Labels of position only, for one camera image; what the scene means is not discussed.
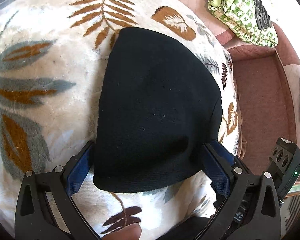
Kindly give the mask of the person left hand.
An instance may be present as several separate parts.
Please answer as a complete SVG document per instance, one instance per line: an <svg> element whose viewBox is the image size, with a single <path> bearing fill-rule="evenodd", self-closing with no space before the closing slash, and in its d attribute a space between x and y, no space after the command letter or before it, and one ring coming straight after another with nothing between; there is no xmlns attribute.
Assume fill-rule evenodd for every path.
<svg viewBox="0 0 300 240"><path fill-rule="evenodd" d="M138 223L131 224L119 231L109 233L102 237L102 240L139 240L142 233Z"/></svg>

